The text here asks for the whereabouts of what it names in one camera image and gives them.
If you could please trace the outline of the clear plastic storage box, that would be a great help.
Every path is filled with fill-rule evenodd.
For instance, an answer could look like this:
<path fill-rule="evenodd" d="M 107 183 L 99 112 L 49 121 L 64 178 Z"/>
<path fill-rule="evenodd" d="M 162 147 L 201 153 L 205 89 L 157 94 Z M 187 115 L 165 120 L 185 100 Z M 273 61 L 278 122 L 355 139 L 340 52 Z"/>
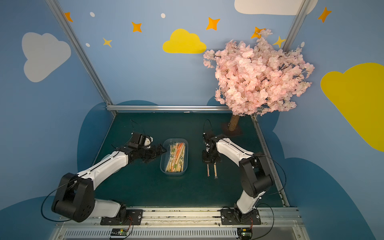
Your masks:
<path fill-rule="evenodd" d="M 167 176 L 182 176 L 188 168 L 189 144 L 185 139 L 167 139 L 160 169 Z"/>

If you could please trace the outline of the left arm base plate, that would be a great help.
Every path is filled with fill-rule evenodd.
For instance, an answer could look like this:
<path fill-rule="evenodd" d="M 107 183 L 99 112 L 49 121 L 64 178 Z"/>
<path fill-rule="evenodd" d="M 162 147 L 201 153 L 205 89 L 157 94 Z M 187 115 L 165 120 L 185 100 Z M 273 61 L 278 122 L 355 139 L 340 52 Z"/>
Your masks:
<path fill-rule="evenodd" d="M 121 210 L 116 217 L 102 217 L 101 226 L 139 226 L 143 218 L 144 210 L 141 209 L 125 209 Z"/>

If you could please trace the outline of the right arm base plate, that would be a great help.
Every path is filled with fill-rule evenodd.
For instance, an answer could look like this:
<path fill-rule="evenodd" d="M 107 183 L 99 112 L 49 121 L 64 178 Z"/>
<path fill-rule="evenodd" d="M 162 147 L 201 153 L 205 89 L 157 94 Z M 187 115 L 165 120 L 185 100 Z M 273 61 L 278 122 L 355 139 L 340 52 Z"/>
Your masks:
<path fill-rule="evenodd" d="M 222 225 L 261 225 L 261 217 L 258 210 L 252 210 L 242 214 L 240 210 L 223 208 L 220 210 Z"/>

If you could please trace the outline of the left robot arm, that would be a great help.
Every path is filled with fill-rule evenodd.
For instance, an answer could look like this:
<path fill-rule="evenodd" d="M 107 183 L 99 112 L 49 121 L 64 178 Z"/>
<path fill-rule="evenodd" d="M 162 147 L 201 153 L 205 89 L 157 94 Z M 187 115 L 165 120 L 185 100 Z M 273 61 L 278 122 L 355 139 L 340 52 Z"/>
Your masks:
<path fill-rule="evenodd" d="M 52 212 L 77 223 L 89 218 L 102 218 L 108 225 L 125 224 L 129 218 L 126 205 L 96 199 L 96 188 L 135 160 L 149 163 L 166 151 L 161 144 L 153 144 L 152 137 L 132 133 L 128 142 L 115 148 L 99 163 L 77 174 L 64 175 L 56 189 Z"/>

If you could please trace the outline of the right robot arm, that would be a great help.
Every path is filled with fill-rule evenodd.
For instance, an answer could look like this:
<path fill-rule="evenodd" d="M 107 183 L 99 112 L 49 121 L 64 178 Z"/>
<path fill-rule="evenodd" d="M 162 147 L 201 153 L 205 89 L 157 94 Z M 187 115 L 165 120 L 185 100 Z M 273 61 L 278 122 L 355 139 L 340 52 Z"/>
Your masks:
<path fill-rule="evenodd" d="M 239 167 L 243 192 L 234 205 L 232 216 L 239 224 L 255 220 L 256 204 L 275 183 L 267 157 L 247 151 L 225 135 L 216 136 L 212 131 L 204 132 L 203 139 L 204 163 L 215 166 L 224 155 Z"/>

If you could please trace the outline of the red striped chopsticks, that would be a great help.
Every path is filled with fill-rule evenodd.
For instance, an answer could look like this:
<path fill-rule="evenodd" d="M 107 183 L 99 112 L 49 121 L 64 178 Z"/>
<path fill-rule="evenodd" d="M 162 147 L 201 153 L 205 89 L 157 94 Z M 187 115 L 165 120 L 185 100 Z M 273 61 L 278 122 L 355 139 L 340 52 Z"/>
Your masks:
<path fill-rule="evenodd" d="M 215 179 L 218 179 L 217 164 L 216 163 L 214 163 L 214 174 L 215 174 Z"/>

